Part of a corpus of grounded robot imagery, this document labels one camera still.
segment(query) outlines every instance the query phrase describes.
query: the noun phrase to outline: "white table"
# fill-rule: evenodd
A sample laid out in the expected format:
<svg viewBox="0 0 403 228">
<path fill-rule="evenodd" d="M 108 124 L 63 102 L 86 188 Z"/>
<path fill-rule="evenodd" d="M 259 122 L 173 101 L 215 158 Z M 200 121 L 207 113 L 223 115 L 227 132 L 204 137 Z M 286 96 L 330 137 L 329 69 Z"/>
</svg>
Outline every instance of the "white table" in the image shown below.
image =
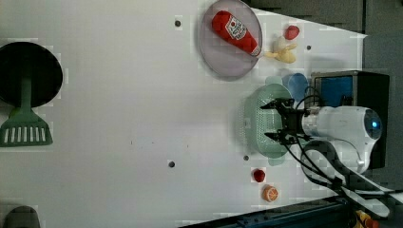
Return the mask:
<svg viewBox="0 0 403 228">
<path fill-rule="evenodd" d="M 242 101 L 268 76 L 361 69 L 364 36 L 255 10 L 267 46 L 288 24 L 301 28 L 297 61 L 261 59 L 228 82 L 198 48 L 212 2 L 2 1 L 1 45 L 32 38 L 47 46 L 65 82 L 36 109 L 54 144 L 0 149 L 0 219 L 30 205 L 43 227 L 176 227 L 334 194 L 310 183 L 289 154 L 272 167 L 249 152 Z M 9 112 L 2 104 L 1 122 Z M 266 183 L 251 182 L 253 167 L 266 169 L 278 200 L 261 199 Z"/>
</svg>

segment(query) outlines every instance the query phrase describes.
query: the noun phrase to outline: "green spatula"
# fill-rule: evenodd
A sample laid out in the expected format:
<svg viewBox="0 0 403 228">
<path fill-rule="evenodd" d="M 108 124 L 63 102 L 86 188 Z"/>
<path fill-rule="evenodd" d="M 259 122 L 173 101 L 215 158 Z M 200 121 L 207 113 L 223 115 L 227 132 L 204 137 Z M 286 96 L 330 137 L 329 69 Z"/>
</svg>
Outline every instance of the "green spatula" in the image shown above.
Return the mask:
<svg viewBox="0 0 403 228">
<path fill-rule="evenodd" d="M 32 146 L 53 143 L 48 124 L 36 115 L 30 104 L 31 65 L 24 58 L 21 68 L 21 108 L 17 109 L 0 128 L 0 146 Z"/>
</svg>

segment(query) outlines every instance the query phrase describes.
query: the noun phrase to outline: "green colander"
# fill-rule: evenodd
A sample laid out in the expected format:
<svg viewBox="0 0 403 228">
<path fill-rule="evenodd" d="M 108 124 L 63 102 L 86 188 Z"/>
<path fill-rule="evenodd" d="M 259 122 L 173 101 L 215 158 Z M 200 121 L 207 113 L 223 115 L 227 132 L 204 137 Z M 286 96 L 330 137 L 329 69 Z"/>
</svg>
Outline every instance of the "green colander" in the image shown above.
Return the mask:
<svg viewBox="0 0 403 228">
<path fill-rule="evenodd" d="M 256 90 L 245 102 L 245 134 L 248 145 L 269 158 L 272 165 L 281 164 L 287 149 L 264 135 L 282 129 L 281 116 L 275 109 L 261 109 L 276 98 L 291 99 L 291 94 L 281 84 L 280 77 L 268 77 L 266 85 Z"/>
</svg>

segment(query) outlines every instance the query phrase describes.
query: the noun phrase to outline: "red ketchup bottle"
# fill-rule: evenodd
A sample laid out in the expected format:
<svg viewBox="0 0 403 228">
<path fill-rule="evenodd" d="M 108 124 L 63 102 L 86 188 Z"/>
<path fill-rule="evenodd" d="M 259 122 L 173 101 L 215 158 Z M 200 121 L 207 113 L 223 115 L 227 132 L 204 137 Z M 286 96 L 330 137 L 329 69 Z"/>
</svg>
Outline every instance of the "red ketchup bottle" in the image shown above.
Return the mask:
<svg viewBox="0 0 403 228">
<path fill-rule="evenodd" d="M 213 30 L 226 42 L 257 57 L 261 48 L 248 28 L 228 11 L 219 11 L 212 21 Z"/>
</svg>

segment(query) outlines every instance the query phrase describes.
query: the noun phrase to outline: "blue object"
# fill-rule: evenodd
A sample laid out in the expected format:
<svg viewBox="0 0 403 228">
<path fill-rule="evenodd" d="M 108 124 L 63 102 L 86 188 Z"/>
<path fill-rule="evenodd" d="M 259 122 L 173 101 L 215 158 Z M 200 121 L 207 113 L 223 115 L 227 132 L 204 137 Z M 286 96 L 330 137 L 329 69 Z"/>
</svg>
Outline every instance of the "blue object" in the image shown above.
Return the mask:
<svg viewBox="0 0 403 228">
<path fill-rule="evenodd" d="M 340 106 L 343 96 L 353 97 L 353 77 L 322 78 L 320 95 L 326 106 Z"/>
<path fill-rule="evenodd" d="M 296 73 L 283 78 L 283 84 L 290 91 L 291 96 L 300 102 L 305 97 L 305 88 L 308 86 L 308 80 L 301 73 Z"/>
</svg>

